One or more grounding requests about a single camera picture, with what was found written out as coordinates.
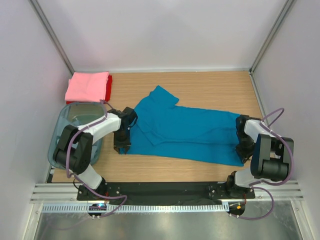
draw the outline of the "gray floor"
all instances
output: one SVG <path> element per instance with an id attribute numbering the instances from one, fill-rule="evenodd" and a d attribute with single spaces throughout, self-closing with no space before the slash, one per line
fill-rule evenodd
<path id="1" fill-rule="evenodd" d="M 248 202 L 243 216 L 258 217 L 270 202 Z M 262 220 L 241 220 L 225 212 L 115 214 L 69 227 L 87 214 L 43 213 L 36 240 L 302 240 L 291 203 L 275 203 L 273 213 Z"/>

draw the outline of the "black cable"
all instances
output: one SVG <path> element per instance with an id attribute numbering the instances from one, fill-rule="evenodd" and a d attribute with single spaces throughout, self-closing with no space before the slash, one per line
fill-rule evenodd
<path id="1" fill-rule="evenodd" d="M 75 183 L 75 178 L 73 179 L 73 186 L 76 188 L 76 189 L 78 189 L 79 190 L 79 188 L 76 186 L 76 183 Z"/>

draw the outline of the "blue cloth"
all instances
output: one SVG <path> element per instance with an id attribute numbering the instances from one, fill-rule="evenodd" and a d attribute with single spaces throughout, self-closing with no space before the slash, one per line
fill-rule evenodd
<path id="1" fill-rule="evenodd" d="M 161 86 L 140 101 L 127 154 L 243 166 L 235 150 L 239 114 L 176 106 L 178 101 Z"/>

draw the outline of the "folded pink towel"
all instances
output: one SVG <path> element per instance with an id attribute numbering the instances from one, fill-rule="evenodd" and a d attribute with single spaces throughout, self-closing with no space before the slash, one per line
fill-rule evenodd
<path id="1" fill-rule="evenodd" d="M 69 80 L 65 100 L 69 102 L 99 102 L 106 98 L 109 72 L 75 72 Z"/>

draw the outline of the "white backdrop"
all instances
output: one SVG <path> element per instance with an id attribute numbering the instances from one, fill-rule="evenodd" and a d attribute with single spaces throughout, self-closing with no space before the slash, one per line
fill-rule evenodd
<path id="1" fill-rule="evenodd" d="M 266 112 L 285 108 L 274 129 L 294 140 L 294 176 L 320 232 L 319 13 L 318 0 L 296 1 L 254 76 Z"/>
<path id="2" fill-rule="evenodd" d="M 39 0 L 76 71 L 251 67 L 285 0 Z"/>
<path id="3" fill-rule="evenodd" d="M 0 23 L 0 239 L 20 240 L 70 73 L 28 1 L 0 1 Z"/>

